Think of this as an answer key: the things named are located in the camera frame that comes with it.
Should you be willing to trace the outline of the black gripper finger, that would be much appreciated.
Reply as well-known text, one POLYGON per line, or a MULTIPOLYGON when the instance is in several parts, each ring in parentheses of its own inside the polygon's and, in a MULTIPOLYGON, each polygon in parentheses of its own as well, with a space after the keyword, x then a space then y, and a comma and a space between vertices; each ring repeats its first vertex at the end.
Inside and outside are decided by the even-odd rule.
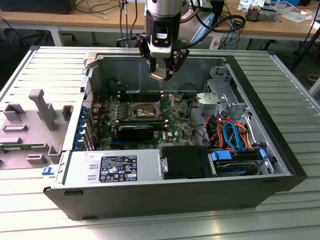
POLYGON ((146 33, 141 33, 136 35, 136 42, 139 48, 140 55, 142 58, 146 59, 149 65, 149 73, 153 73, 157 66, 156 66, 156 59, 152 57, 149 45, 148 45, 148 35, 146 33))
POLYGON ((169 58, 164 58, 165 63, 165 81, 171 79, 173 72, 177 72, 187 59, 190 51, 188 49, 183 49, 180 51, 172 52, 169 58))

